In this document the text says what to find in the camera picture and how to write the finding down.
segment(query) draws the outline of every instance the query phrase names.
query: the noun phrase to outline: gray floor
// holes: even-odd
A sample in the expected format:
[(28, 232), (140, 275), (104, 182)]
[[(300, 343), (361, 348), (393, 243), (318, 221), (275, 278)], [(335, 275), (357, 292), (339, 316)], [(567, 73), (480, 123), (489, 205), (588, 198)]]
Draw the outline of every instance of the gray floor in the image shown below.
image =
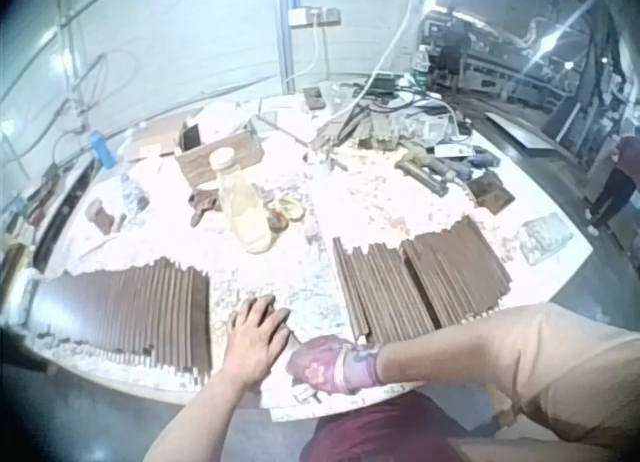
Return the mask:
[[(563, 161), (528, 158), (481, 114), (475, 117), (477, 129), (538, 181), (584, 231), (585, 204)], [(640, 283), (631, 264), (606, 235), (589, 240), (593, 255), (554, 302), (593, 319), (640, 330)], [(98, 387), (63, 370), (48, 374), (3, 363), (1, 375), (4, 400), (51, 460), (139, 461), (178, 410)], [(429, 387), (426, 391), (468, 429), (486, 426), (490, 402), (481, 388)], [(224, 460), (297, 460), (314, 424), (272, 424), (264, 412), (239, 412), (229, 431)]]

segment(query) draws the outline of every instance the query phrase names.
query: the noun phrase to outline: workbench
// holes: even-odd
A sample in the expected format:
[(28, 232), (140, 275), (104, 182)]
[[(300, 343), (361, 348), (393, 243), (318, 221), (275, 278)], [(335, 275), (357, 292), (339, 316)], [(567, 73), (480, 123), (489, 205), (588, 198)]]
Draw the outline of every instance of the workbench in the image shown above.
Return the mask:
[[(278, 97), (278, 123), (289, 132), (308, 134), (321, 121), (302, 110), (298, 96)], [(398, 247), (417, 234), (450, 228), (463, 216), (472, 217), (505, 264), (513, 282), (500, 308), (544, 303), (558, 292), (592, 251), (587, 240), (551, 198), (506, 155), (477, 132), (472, 142), (501, 160), (496, 169), (515, 202), (494, 217), (475, 207), (468, 194), (451, 186), (440, 199), (394, 169), (404, 149), (394, 152), (361, 150), (347, 142), (334, 156), (348, 171), (303, 162), (305, 148), (289, 135), (269, 129), (263, 137), (265, 157), (245, 169), (246, 177), (263, 190), (301, 201), (307, 213), (292, 223), (273, 247), (261, 255), (244, 252), (221, 213), (209, 212), (196, 228), (189, 220), (191, 192), (172, 156), (150, 157), (131, 166), (102, 171), (71, 216), (53, 251), (46, 276), (142, 266), (164, 256), (180, 266), (194, 266), (210, 277), (210, 331), (214, 371), (220, 368), (225, 324), (232, 310), (249, 295), (273, 293), (277, 307), (288, 307), (288, 325), (304, 342), (337, 334), (353, 340), (344, 296), (330, 250), (340, 237), (346, 247), (386, 243)], [(124, 211), (119, 173), (128, 171), (150, 196), (149, 207), (127, 219), (118, 234), (103, 236), (84, 217), (86, 206), (100, 198), (114, 215)], [(541, 264), (527, 264), (518, 246), (524, 222), (556, 212), (573, 238)], [(28, 338), (39, 355), (102, 385), (132, 395), (185, 404), (197, 392), (175, 371), (106, 360), (101, 351), (74, 344), (55, 345)], [(419, 384), (396, 384), (363, 390), (357, 395), (322, 396), (320, 402), (299, 404), (286, 389), (284, 356), (254, 401), (269, 409), (273, 420), (296, 420), (345, 412), (372, 405), (414, 389)]]

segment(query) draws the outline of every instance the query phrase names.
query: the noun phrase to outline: wall socket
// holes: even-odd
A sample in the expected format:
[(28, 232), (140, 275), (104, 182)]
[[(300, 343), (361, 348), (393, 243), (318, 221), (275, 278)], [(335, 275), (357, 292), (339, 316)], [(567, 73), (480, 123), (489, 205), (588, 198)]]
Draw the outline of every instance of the wall socket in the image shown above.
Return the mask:
[(296, 7), (289, 9), (289, 27), (312, 27), (314, 18), (318, 18), (318, 26), (340, 25), (340, 9), (335, 7)]

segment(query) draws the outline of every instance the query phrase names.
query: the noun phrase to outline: pink glove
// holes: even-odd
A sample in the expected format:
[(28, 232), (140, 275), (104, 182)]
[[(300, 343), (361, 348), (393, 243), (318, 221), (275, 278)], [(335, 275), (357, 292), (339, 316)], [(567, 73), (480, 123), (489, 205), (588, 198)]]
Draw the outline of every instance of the pink glove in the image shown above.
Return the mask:
[(379, 351), (380, 347), (359, 348), (335, 335), (317, 337), (293, 353), (287, 372), (316, 390), (349, 394), (379, 385)]

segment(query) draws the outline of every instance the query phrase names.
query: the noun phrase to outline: workshop wall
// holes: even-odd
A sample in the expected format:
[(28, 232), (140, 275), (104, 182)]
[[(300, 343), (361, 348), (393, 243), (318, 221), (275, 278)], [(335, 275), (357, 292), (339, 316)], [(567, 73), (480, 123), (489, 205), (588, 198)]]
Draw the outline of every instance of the workshop wall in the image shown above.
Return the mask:
[[(343, 80), (369, 74), (400, 26), (408, 2), (409, 0), (301, 0), (303, 6), (337, 7), (342, 15), (342, 24), (338, 27), (319, 28), (320, 58), (313, 70), (296, 79), (296, 86), (300, 88), (317, 84), (326, 80), (327, 75)], [(407, 30), (384, 69), (404, 71), (411, 63), (416, 27), (420, 20), (419, 11), (419, 0), (415, 0)], [(291, 39), (294, 72), (298, 72), (313, 60), (313, 29), (293, 29)]]
[[(71, 0), (80, 7), (88, 0)], [(447, 6), (450, 0), (439, 0)], [(461, 11), (488, 17), (506, 0), (456, 0)], [(302, 0), (303, 5), (338, 7), (343, 23), (320, 31), (327, 51), (298, 87), (316, 84), (328, 69), (334, 79), (367, 74), (393, 37), (408, 0)], [(509, 7), (511, 16), (513, 5)], [(527, 5), (526, 17), (539, 10)], [(273, 75), (232, 97), (280, 93), (274, 0), (100, 0), (72, 24), (76, 58), (82, 72), (104, 54), (102, 62), (82, 84), (90, 105), (93, 128), (104, 133), (126, 127), (171, 104), (203, 92)], [(415, 44), (420, 4), (413, 4), (408, 29), (384, 67), (405, 70)], [(0, 85), (2, 92), (31, 55), (55, 31), (55, 0), (15, 0), (2, 20)], [(295, 69), (304, 68), (314, 53), (310, 28), (292, 34)], [(66, 97), (61, 72), (65, 62), (60, 45), (47, 47), (25, 72), (0, 106), (0, 122), (18, 152), (41, 133)], [(43, 143), (24, 158), (28, 173), (37, 180), (52, 161), (54, 140), (77, 126), (71, 111), (53, 126)], [(58, 160), (86, 145), (87, 136), (64, 138)], [(10, 154), (2, 149), (2, 157)], [(2, 170), (2, 198), (27, 183), (17, 164)]]
[[(73, 0), (73, 5), (86, 1)], [(55, 0), (15, 0), (2, 21), (2, 92), (55, 23)], [(104, 133), (204, 92), (279, 73), (273, 0), (100, 0), (72, 27), (81, 72), (105, 54), (82, 86), (91, 125)], [(18, 152), (35, 140), (66, 97), (61, 63), (56, 41), (0, 107), (3, 127), (12, 129), (8, 135)], [(279, 78), (252, 90), (279, 93)], [(51, 163), (56, 137), (74, 127), (74, 115), (65, 114), (24, 158), (32, 177), (37, 179)], [(63, 139), (58, 160), (87, 138)], [(9, 157), (6, 149), (2, 157)], [(2, 199), (25, 183), (17, 164), (3, 169)]]

